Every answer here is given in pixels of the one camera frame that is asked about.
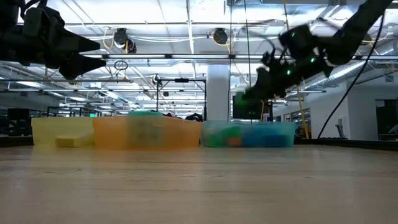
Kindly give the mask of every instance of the yellow plastic bin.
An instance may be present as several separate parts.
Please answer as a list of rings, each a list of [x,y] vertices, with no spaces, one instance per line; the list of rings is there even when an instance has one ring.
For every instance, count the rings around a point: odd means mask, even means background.
[[[92,147],[94,142],[93,118],[48,117],[32,118],[35,146]]]
[[[165,116],[94,118],[95,144],[103,149],[193,149],[201,123]]]

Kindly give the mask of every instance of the orange plastic bin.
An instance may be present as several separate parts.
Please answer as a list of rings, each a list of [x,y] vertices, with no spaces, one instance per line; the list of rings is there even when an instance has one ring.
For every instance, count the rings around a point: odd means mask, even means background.
[[[99,149],[193,149],[201,123],[165,116],[114,116],[93,119]]]

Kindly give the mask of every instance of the white pillar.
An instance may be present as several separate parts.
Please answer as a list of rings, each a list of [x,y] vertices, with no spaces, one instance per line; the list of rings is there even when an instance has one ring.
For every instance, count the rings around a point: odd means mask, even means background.
[[[207,67],[208,121],[230,120],[230,99],[232,97],[229,94],[229,85],[229,65],[209,65]]]

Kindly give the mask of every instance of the table surface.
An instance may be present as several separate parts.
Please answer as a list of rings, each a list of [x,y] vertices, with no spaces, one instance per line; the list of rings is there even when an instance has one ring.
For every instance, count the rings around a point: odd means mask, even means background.
[[[397,223],[398,153],[0,149],[1,223]]]

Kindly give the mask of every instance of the translucent bin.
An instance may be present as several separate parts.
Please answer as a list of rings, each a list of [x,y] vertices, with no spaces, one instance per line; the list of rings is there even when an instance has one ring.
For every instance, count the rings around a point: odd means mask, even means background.
[[[48,117],[32,118],[35,146],[94,146],[93,118]]]
[[[197,147],[201,123],[166,116],[94,118],[97,148],[189,149]]]
[[[207,147],[292,147],[295,123],[205,121],[201,143]]]

